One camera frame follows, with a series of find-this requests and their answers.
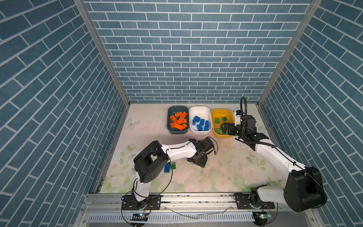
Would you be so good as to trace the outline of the orange lego brick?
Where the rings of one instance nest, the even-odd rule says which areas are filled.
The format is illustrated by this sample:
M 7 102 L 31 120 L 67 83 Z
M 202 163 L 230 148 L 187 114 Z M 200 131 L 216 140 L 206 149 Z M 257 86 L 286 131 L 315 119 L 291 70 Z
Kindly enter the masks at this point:
M 170 119 L 172 120 L 173 123 L 178 121 L 178 119 L 174 115 L 171 115 Z

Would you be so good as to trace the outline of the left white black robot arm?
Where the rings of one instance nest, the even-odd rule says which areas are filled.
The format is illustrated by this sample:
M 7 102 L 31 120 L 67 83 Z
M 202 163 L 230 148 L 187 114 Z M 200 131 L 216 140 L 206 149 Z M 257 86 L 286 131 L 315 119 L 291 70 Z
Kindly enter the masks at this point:
M 167 163 L 178 159 L 187 159 L 200 167 L 205 167 L 208 155 L 217 154 L 218 144 L 211 138 L 202 140 L 188 139 L 184 143 L 162 145 L 158 141 L 151 142 L 134 158 L 134 169 L 137 178 L 133 184 L 132 194 L 136 201 L 142 202 L 149 198 L 149 188 L 162 172 Z

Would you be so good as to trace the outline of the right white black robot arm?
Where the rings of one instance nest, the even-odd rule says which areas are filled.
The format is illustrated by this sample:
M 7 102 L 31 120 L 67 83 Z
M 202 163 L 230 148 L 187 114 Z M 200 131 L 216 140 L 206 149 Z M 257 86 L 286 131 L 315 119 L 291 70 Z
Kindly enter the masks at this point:
M 275 202 L 287 204 L 295 212 L 302 212 L 326 204 L 328 197 L 323 188 L 321 172 L 317 168 L 296 161 L 273 144 L 267 135 L 257 132 L 253 116 L 238 110 L 235 121 L 221 124 L 221 132 L 236 136 L 237 141 L 262 155 L 286 179 L 284 188 L 267 185 L 252 188 L 250 203 L 253 207 L 260 207 L 265 202 Z

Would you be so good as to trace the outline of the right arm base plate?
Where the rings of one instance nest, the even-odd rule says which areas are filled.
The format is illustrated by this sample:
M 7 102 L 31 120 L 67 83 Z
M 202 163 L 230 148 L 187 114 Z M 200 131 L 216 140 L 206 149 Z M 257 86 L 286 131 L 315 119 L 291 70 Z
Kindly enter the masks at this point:
M 249 194 L 245 193 L 235 193 L 233 198 L 236 201 L 237 209 L 246 210 L 246 209 L 275 209 L 275 204 L 272 202 L 263 202 L 260 200 L 259 196 L 250 192 Z

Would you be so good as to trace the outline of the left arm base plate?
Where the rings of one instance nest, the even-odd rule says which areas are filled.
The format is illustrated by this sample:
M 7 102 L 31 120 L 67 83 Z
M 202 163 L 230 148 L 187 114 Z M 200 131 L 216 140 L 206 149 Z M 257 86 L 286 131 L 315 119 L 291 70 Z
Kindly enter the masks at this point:
M 122 197 L 122 209 L 137 211 L 137 210 L 160 210 L 161 196 L 157 195 L 152 198 L 146 198 L 142 201 L 137 201 L 133 194 L 124 195 Z

